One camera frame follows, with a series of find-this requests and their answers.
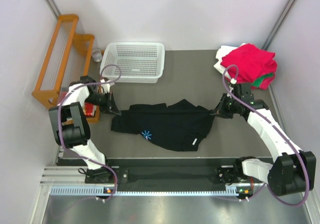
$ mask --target wooden shelf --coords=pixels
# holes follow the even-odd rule
[[[76,14],[60,15],[32,96],[47,109],[57,106],[61,94],[68,90],[73,81],[87,75],[95,36],[76,33],[79,17]],[[95,116],[88,122],[98,122]]]

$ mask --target folded clothes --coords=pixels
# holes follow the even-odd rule
[[[253,44],[242,44],[238,48],[221,46],[216,56],[218,62],[214,67],[223,73],[226,67],[235,64],[239,68],[237,83],[249,82],[252,88],[267,89],[276,76],[277,64],[273,60],[274,56],[275,53],[260,50]],[[235,76],[236,69],[229,69],[226,78]]]
[[[214,116],[185,99],[168,106],[137,104],[112,119],[111,130],[140,134],[151,143],[173,151],[197,151],[211,130]]]

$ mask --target black shirt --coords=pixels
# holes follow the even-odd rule
[[[112,119],[111,130],[141,134],[146,140],[173,151],[197,151],[209,133],[214,115],[185,99],[167,107],[136,104]]]

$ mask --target gray mat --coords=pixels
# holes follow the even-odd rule
[[[167,105],[186,99],[193,105],[214,109],[222,94],[222,75],[213,67],[216,50],[167,51],[162,77],[156,84],[117,83],[112,87],[119,109],[132,104]],[[98,78],[100,64],[92,63],[89,74]],[[255,90],[256,99],[263,99],[276,113],[269,91]],[[175,152],[160,148],[141,135],[110,131],[111,115],[101,114],[100,122],[90,124],[91,139],[109,158],[182,158],[270,156],[258,134],[245,120],[216,118],[211,132],[197,152]]]

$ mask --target white plastic basket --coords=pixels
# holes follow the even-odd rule
[[[161,43],[114,42],[104,51],[100,73],[108,64],[116,64],[122,70],[117,82],[156,83],[165,66],[165,49]],[[108,67],[102,76],[110,80],[117,78],[119,70]]]

